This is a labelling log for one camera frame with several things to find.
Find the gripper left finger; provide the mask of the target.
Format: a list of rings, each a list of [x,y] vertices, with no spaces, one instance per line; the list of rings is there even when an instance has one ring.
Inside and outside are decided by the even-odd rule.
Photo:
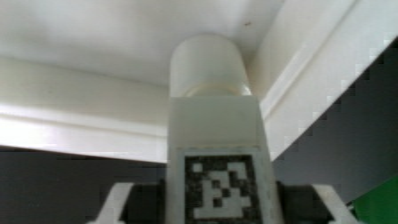
[[[163,183],[115,183],[87,224],[163,224]]]

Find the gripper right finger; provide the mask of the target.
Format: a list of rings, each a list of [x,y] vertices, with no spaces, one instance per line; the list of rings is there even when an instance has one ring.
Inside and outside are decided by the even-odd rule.
[[[330,185],[277,186],[284,224],[360,224]]]

